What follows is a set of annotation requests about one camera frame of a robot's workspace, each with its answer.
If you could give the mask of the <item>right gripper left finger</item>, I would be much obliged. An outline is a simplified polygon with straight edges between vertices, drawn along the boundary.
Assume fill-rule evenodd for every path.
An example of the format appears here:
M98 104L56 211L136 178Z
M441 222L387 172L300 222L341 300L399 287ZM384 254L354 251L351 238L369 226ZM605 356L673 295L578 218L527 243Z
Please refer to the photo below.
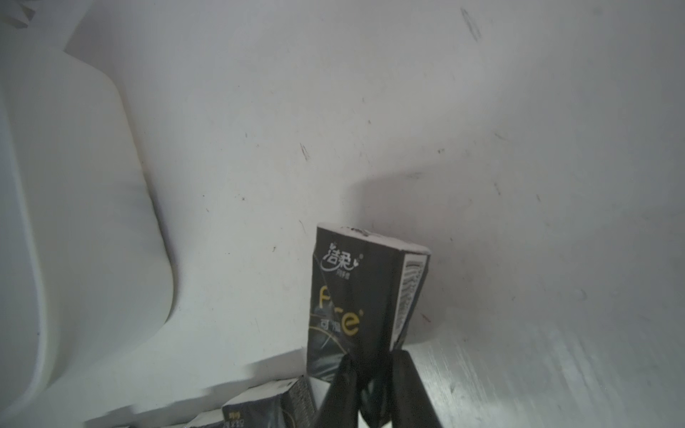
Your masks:
M349 355L342 357L333 382L316 415L315 428L357 428L359 426L358 373Z

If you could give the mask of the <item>white storage box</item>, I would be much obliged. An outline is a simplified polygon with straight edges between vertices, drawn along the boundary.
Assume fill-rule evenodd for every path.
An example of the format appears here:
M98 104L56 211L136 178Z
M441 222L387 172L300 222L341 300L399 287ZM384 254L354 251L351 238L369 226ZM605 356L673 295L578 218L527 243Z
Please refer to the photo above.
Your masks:
M1 419L136 347L171 312L171 263L117 88L1 33Z

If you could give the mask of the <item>black tissue pack six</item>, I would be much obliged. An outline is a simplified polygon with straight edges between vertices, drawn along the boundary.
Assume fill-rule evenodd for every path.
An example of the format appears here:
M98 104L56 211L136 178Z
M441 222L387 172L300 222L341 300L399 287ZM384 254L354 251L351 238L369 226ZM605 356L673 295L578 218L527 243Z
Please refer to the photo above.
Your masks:
M316 413L309 382L299 376L252 387L184 427L312 427Z

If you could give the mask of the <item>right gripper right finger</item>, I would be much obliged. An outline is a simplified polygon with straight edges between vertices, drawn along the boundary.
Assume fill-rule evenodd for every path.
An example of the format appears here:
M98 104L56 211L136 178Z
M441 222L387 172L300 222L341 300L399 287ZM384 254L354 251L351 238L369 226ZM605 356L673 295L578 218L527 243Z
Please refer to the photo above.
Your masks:
M392 353L392 426L442 428L410 353Z

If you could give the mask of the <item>black tissue pack seven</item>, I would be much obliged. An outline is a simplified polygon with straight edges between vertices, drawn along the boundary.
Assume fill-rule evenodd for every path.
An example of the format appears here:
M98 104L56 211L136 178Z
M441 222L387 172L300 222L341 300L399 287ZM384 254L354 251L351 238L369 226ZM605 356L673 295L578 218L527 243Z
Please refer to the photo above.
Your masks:
M403 346L431 251L364 229L320 223L312 254L307 374L332 383L343 357L357 371L360 413L390 420L387 367Z

